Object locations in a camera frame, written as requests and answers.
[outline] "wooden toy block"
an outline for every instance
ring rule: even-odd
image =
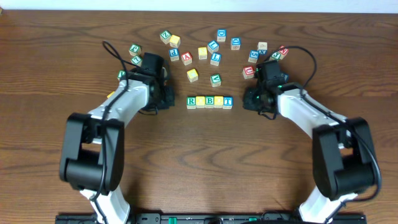
[[[226,40],[226,29],[217,30],[217,41],[225,42],[225,40]]]
[[[221,61],[221,54],[219,54],[219,53],[214,53],[214,54],[211,56],[210,65],[216,65],[216,66],[218,66],[218,65],[220,64],[220,61]]]
[[[271,58],[269,60],[279,60],[281,55],[281,53],[275,52],[271,55]]]
[[[239,37],[231,38],[231,50],[239,50],[241,48],[241,39]]]
[[[212,40],[208,45],[207,45],[207,50],[212,54],[218,51],[220,46],[218,45],[217,41]]]
[[[199,79],[198,72],[195,69],[187,71],[187,76],[190,82],[194,82]]]
[[[254,77],[254,68],[253,66],[247,66],[243,68],[243,77],[244,79],[253,78]]]
[[[259,52],[257,50],[251,50],[248,61],[252,63],[257,63],[258,58],[259,58]]]
[[[134,65],[138,65],[138,66],[141,66],[142,65],[142,59],[137,55],[137,56],[134,56],[132,59],[131,59],[131,63],[133,63]]]
[[[181,44],[181,38],[177,35],[172,35],[170,38],[170,46],[174,48],[178,48]]]
[[[206,96],[205,108],[214,108],[214,96]]]
[[[172,38],[172,34],[167,30],[160,33],[160,39],[162,40],[162,42],[164,44],[170,43],[171,38]]]
[[[205,108],[206,98],[204,96],[197,96],[197,108]]]
[[[181,54],[181,60],[184,65],[189,65],[192,63],[192,55],[190,52],[185,52],[184,54]]]
[[[109,97],[111,97],[113,95],[114,91],[112,93],[110,93],[108,96],[106,96],[108,99]]]
[[[199,47],[198,48],[198,53],[199,53],[199,60],[207,59],[207,49],[206,49],[206,47]]]
[[[137,56],[141,54],[141,47],[138,46],[137,44],[132,44],[130,49],[129,49],[130,55],[131,56]]]
[[[170,60],[172,62],[174,62],[176,60],[180,60],[180,54],[178,52],[178,49],[170,49],[169,50],[169,55],[170,55]]]
[[[120,71],[119,71],[119,74],[118,74],[118,80],[120,81],[120,79],[121,79],[125,74],[126,74],[125,71],[120,70]]]
[[[197,98],[196,97],[187,97],[187,109],[196,109],[197,108]]]
[[[262,50],[262,53],[264,53],[263,50],[265,50],[264,54],[266,54],[267,50],[268,50],[268,43],[267,42],[259,42],[257,44],[257,51],[260,52],[260,50]]]
[[[210,82],[212,87],[220,86],[221,85],[221,76],[219,74],[212,75],[210,77]]]
[[[224,96],[223,109],[232,109],[234,99],[230,96]]]
[[[224,97],[215,96],[214,97],[214,108],[222,108],[224,106]]]
[[[283,50],[280,50],[278,52],[280,53],[280,59],[282,60],[283,58],[286,57],[287,52],[289,52],[289,50],[288,49],[283,49]]]

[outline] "wood grain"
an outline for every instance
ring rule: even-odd
[[[199,61],[197,48],[228,30],[220,66]],[[193,63],[172,62],[176,106],[137,115],[126,130],[121,187],[134,206],[165,213],[292,210],[314,187],[311,140],[290,121],[268,121],[242,109],[241,72],[249,50],[300,45],[318,60],[308,91],[371,131],[384,178],[372,202],[349,204],[369,223],[398,222],[398,16],[382,14],[6,11],[0,17],[1,223],[53,223],[59,213],[90,213],[90,204],[58,177],[65,121],[97,107],[117,86],[121,66],[106,39],[129,58],[132,43],[169,59],[159,33],[179,35]],[[231,37],[242,38],[230,51]],[[295,82],[312,69],[291,50],[282,67]],[[199,81],[189,83],[195,68]],[[210,75],[223,84],[212,88]],[[232,110],[187,110],[188,95],[231,95]]]

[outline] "black cable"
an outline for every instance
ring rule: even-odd
[[[92,196],[92,197],[90,198],[90,200],[91,200],[92,202],[94,202],[95,207],[97,208],[98,213],[103,217],[104,223],[105,223],[105,224],[108,224],[108,221],[107,221],[107,219],[106,219],[106,216],[105,216],[105,214],[103,213],[103,211],[102,211],[102,209],[100,208],[100,206],[99,206],[99,204],[98,204],[98,201],[97,201],[97,198],[100,196],[100,194],[101,194],[101,192],[102,192],[102,190],[103,190],[104,183],[105,183],[105,177],[106,177],[106,139],[105,139],[105,138],[106,138],[106,128],[105,128],[105,125],[104,125],[104,124],[105,124],[106,117],[107,117],[107,115],[109,114],[109,112],[110,112],[112,106],[114,105],[114,103],[115,103],[125,92],[127,92],[128,89],[129,89],[129,79],[127,78],[128,70],[127,70],[127,68],[126,68],[125,63],[128,63],[128,64],[133,65],[133,66],[136,66],[136,67],[139,67],[139,66],[134,65],[134,64],[132,64],[132,63],[130,63],[130,62],[127,62],[127,61],[123,60],[123,59],[121,58],[119,52],[118,52],[108,41],[104,40],[104,41],[102,42],[102,45],[103,45],[103,47],[105,48],[105,50],[106,50],[108,53],[110,53],[113,57],[116,57],[117,59],[120,60],[120,62],[121,62],[121,64],[122,64],[122,67],[123,67],[123,70],[124,70],[124,72],[126,73],[125,76],[124,76],[124,79],[125,79],[125,81],[126,81],[126,85],[124,86],[122,92],[120,92],[115,98],[113,98],[113,100],[112,100],[111,102],[109,102],[109,104],[106,105],[105,108],[104,108],[104,113],[103,113],[102,119],[101,119],[101,139],[102,139],[102,156],[103,156],[102,175],[101,175],[101,181],[100,181],[100,185],[99,185],[99,188],[98,188],[97,192],[95,193],[94,196]]]
[[[362,137],[359,136],[359,135],[356,133],[355,130],[353,130],[352,128],[350,128],[345,122],[343,122],[343,121],[339,120],[338,118],[334,117],[333,115],[331,115],[331,114],[332,114],[331,111],[325,111],[325,110],[321,109],[319,106],[313,104],[309,99],[307,99],[307,97],[306,97],[307,94],[304,93],[304,88],[307,87],[308,83],[309,83],[309,82],[312,80],[312,78],[315,76],[315,74],[316,74],[316,72],[317,72],[317,68],[318,68],[317,60],[315,59],[315,57],[313,56],[313,54],[312,54],[309,50],[307,50],[307,49],[305,49],[305,48],[303,48],[303,47],[300,47],[300,46],[287,46],[287,47],[281,47],[281,48],[279,48],[279,49],[277,49],[277,50],[271,52],[271,54],[270,54],[264,61],[269,60],[269,58],[271,57],[272,54],[274,54],[274,53],[276,53],[276,52],[278,52],[278,51],[280,51],[280,50],[284,50],[284,49],[300,49],[300,50],[303,50],[304,52],[306,52],[307,54],[309,54],[309,56],[311,56],[311,58],[312,58],[312,60],[313,60],[314,69],[313,69],[313,72],[312,72],[311,76],[307,79],[307,81],[304,83],[303,87],[301,87],[301,89],[300,89],[300,96],[301,96],[301,98],[302,98],[306,103],[308,103],[310,106],[314,107],[314,108],[317,109],[319,112],[323,113],[326,117],[332,119],[333,121],[336,121],[338,124],[340,124],[342,127],[344,127],[345,130],[349,131],[349,132],[358,140],[358,142],[359,142],[360,144],[362,144],[362,145],[365,147],[366,152],[369,154],[369,157],[370,157],[371,160],[372,160],[372,163],[373,163],[373,166],[374,166],[374,171],[375,171],[375,172],[374,172],[374,181],[375,181],[375,184],[377,185],[377,188],[376,188],[376,190],[374,191],[374,193],[373,193],[371,196],[367,197],[367,198],[359,198],[359,199],[346,200],[346,201],[344,201],[344,202],[342,202],[342,203],[345,204],[346,202],[366,202],[366,201],[368,201],[368,200],[374,199],[374,198],[379,194],[379,192],[380,192],[380,190],[381,190],[381,182],[382,182],[382,179],[381,179],[381,172],[380,172],[379,164],[377,163],[377,160],[376,160],[376,158],[374,157],[373,153],[371,152],[369,146],[368,146],[368,145],[366,144],[366,142],[362,139]]]

